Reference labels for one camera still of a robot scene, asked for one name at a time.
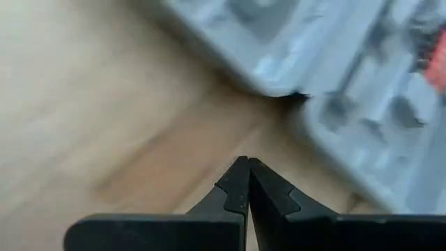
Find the wooden floor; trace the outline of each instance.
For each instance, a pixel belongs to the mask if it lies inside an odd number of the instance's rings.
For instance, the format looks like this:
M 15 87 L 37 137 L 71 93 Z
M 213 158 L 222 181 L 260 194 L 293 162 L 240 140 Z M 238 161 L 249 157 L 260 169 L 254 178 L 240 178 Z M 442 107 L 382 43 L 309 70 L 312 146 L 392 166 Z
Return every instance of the wooden floor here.
M 0 1 L 0 250 L 61 250 L 95 212 L 185 212 L 237 155 L 373 211 L 292 138 L 292 100 L 231 87 L 125 0 Z

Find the wood grain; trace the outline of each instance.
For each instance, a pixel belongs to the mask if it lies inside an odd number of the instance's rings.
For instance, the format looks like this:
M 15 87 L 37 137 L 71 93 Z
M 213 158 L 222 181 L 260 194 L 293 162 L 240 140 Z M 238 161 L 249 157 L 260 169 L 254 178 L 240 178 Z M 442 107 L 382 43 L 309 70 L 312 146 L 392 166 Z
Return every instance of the wood grain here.
M 127 1 L 1 3 L 0 250 L 61 250 L 90 213 L 185 212 L 237 155 L 375 211 L 291 136 L 293 99 L 231 87 Z

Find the light wooden surface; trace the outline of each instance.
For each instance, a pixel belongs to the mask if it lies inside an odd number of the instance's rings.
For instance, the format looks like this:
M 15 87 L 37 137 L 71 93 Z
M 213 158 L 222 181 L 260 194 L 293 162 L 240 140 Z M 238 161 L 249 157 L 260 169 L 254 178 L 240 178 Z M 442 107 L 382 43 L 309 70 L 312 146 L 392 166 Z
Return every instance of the light wooden surface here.
M 291 137 L 290 100 L 230 87 L 125 0 L 1 3 L 0 250 L 61 250 L 90 213 L 185 212 L 237 155 L 373 210 Z

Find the storage case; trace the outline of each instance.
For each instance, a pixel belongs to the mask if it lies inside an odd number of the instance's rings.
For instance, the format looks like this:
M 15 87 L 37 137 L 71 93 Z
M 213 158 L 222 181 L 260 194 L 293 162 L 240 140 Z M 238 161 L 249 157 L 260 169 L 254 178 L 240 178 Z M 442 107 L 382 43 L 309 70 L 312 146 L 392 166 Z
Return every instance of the storage case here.
M 147 3 L 249 89 L 308 96 L 293 130 L 359 193 L 394 213 L 446 213 L 446 0 Z

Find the gray plastic case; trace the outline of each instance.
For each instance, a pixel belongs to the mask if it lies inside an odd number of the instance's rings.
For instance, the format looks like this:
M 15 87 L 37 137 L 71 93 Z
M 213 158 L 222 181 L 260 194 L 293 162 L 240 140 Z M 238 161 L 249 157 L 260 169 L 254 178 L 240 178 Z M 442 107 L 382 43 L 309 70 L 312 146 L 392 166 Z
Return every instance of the gray plastic case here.
M 395 213 L 446 213 L 446 102 L 414 70 L 446 0 L 166 0 L 149 8 L 214 66 L 293 116 L 359 193 Z

